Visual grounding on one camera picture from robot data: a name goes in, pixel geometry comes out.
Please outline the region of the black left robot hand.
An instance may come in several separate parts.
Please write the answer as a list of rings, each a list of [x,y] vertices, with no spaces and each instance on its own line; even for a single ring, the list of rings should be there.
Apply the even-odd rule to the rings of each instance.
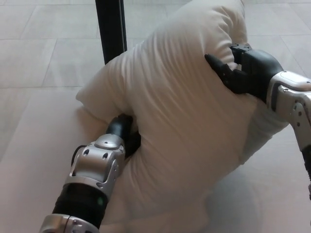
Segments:
[[[139,132],[131,132],[133,121],[132,116],[121,114],[112,119],[106,130],[107,134],[117,135],[123,140],[125,159],[130,158],[141,145]]]

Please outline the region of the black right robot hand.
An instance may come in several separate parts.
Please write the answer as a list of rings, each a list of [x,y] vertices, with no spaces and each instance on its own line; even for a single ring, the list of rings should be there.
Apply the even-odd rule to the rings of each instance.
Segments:
[[[233,44],[230,49],[234,62],[241,65],[241,70],[232,70],[212,54],[205,54],[205,59],[233,93],[250,94],[266,103],[270,80],[283,71],[281,64],[269,53],[247,45]]]

